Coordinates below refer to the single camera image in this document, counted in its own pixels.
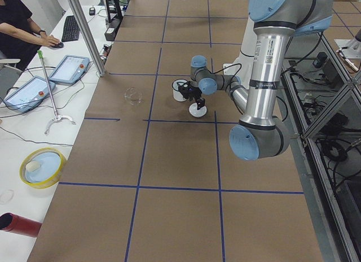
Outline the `person forearm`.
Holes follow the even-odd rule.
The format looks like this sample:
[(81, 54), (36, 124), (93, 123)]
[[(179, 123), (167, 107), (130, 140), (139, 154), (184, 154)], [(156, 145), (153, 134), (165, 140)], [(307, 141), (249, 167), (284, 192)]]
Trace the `person forearm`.
[(16, 28), (7, 23), (1, 23), (0, 29), (1, 29), (1, 33), (4, 33), (13, 38), (20, 39), (24, 42), (35, 44), (35, 45), (40, 45), (40, 46), (47, 45), (46, 41), (43, 38), (36, 37), (22, 29)]

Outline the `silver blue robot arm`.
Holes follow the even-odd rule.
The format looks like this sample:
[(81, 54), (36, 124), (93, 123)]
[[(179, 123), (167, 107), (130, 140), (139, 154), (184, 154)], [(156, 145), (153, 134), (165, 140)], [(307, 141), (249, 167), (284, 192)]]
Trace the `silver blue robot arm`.
[(249, 0), (248, 12), (256, 34), (248, 86), (236, 75), (208, 70), (204, 56), (191, 60), (191, 79), (177, 81), (185, 99), (205, 105), (205, 95), (223, 90), (241, 111), (239, 123), (229, 135), (233, 153), (243, 160), (282, 154), (289, 146), (284, 123), (273, 114), (281, 68), (292, 37), (320, 33), (332, 20), (333, 0)]

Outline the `person right hand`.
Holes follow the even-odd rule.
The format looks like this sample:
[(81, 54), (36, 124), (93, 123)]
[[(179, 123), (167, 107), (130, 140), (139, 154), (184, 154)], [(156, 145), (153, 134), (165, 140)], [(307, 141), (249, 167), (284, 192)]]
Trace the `person right hand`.
[(55, 38), (54, 36), (41, 36), (42, 46), (53, 47), (60, 43), (60, 40)]

